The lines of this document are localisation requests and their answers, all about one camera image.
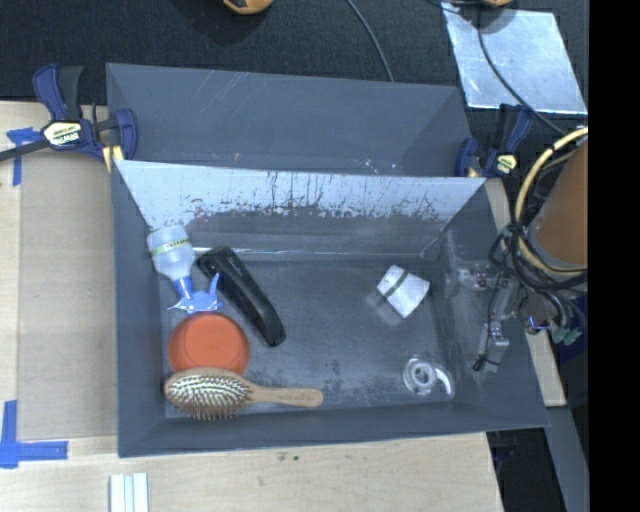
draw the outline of gray bin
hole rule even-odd
[[[125,68],[128,77],[132,70]],[[212,80],[203,76],[201,81]],[[344,86],[347,81],[335,82]],[[122,80],[118,87],[117,97],[126,98]],[[169,104],[169,96],[181,97],[165,90],[166,83],[155,87]],[[190,87],[196,90],[197,80]],[[136,102],[110,101],[110,107],[128,106],[138,117],[140,112],[146,116],[146,102],[143,108]],[[140,124],[147,123],[144,117]],[[370,149],[374,146],[383,148],[379,154],[387,151],[382,143]],[[164,163],[118,162],[112,173],[120,456],[547,424],[517,322],[507,322],[511,347],[498,373],[471,369],[490,297],[452,282],[461,262],[486,260],[497,235],[483,180],[431,176],[417,168],[406,176],[397,167],[374,173],[316,165],[296,170],[294,165],[195,165],[200,162],[185,163],[188,155],[178,156],[165,152],[170,162]],[[286,156],[266,161],[284,164]],[[287,338],[278,347],[266,347],[232,305],[222,310],[249,336],[245,376],[267,386],[318,387],[325,394],[319,409],[254,405],[234,419],[211,423],[180,416],[168,405],[162,393],[170,374],[166,344],[184,313],[167,311],[177,297],[171,283],[155,272],[145,238],[150,229],[176,222],[185,225],[201,250],[234,248],[283,321]],[[392,264],[431,282],[429,295],[404,320],[375,291]],[[206,286],[195,268],[193,277],[197,287]],[[411,393],[402,373],[412,356],[446,368],[455,393]]]

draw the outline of black plastic object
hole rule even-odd
[[[198,266],[209,279],[220,274],[218,289],[256,326],[267,345],[275,347],[284,341],[278,313],[230,247],[216,247],[203,254]]]

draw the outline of blue clamp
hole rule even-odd
[[[503,178],[517,165],[518,146],[533,124],[531,110],[523,105],[500,105],[496,134],[486,144],[466,138],[458,150],[454,174],[459,177]]]
[[[173,282],[173,286],[180,294],[180,301],[169,309],[182,309],[187,312],[188,315],[199,313],[203,311],[217,311],[224,306],[222,301],[218,300],[216,294],[216,288],[218,286],[218,279],[220,274],[216,274],[211,279],[209,285],[209,292],[194,291],[193,281],[191,277],[183,277]]]
[[[16,147],[22,146],[25,142],[38,142],[43,139],[42,134],[33,128],[9,130],[7,137]],[[22,157],[17,156],[13,161],[13,186],[16,187],[20,183],[22,183]]]
[[[0,468],[15,469],[23,461],[67,459],[69,441],[37,443],[16,441],[16,412],[16,400],[4,403],[2,438],[0,440]]]
[[[81,66],[60,67],[58,64],[49,64],[35,73],[33,88],[38,101],[49,111],[51,120],[40,131],[38,140],[0,152],[0,161],[50,148],[82,153],[105,163],[106,146],[99,134],[111,129],[118,129],[119,140],[116,143],[124,157],[128,160],[134,157],[138,132],[133,112],[121,109],[111,119],[100,122],[83,119],[77,101],[81,73]]]

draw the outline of blue plastic piece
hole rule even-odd
[[[2,438],[0,440],[0,468],[15,469],[23,461],[66,460],[69,441],[21,443],[16,441],[16,400],[4,403]]]
[[[42,140],[42,134],[33,128],[19,128],[17,130],[9,130],[7,137],[16,147],[21,146],[25,142],[38,142]],[[13,186],[16,187],[22,183],[22,157],[17,156],[13,160]]]
[[[476,139],[472,139],[467,137],[464,139],[462,143],[462,147],[458,151],[458,156],[456,157],[456,164],[454,169],[454,174],[459,178],[464,178],[467,175],[467,168],[469,167],[469,163],[471,159],[476,154],[478,149],[478,141]]]
[[[116,121],[118,121],[120,128],[120,149],[122,149],[125,159],[131,160],[138,148],[138,130],[133,111],[129,108],[117,110]]]
[[[518,146],[529,134],[533,123],[533,114],[527,107],[524,105],[516,105],[516,109],[518,111],[516,122],[511,127],[511,132],[507,138],[507,153],[513,153],[518,149]]]
[[[67,115],[67,107],[58,85],[59,72],[58,64],[49,64],[33,75],[33,89],[38,101],[47,107],[52,121],[61,121]]]
[[[211,279],[209,285],[209,292],[194,291],[193,282],[191,277],[183,277],[173,282],[178,294],[180,294],[180,301],[169,309],[183,309],[188,315],[204,311],[217,311],[222,308],[224,304],[218,300],[216,294],[216,288],[218,286],[218,279],[220,275],[216,274]]]

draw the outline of wooden table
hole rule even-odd
[[[0,114],[0,150],[11,147],[7,130],[48,121],[37,103],[0,102]],[[21,189],[12,169],[0,164],[0,401],[16,399],[18,381]],[[504,194],[495,186],[501,222]],[[548,340],[529,342],[546,404],[565,404]],[[0,469],[0,510],[104,511],[110,475],[140,472],[152,511],[503,510],[483,433],[136,459],[119,459],[116,437],[102,436],[70,439],[68,454]]]

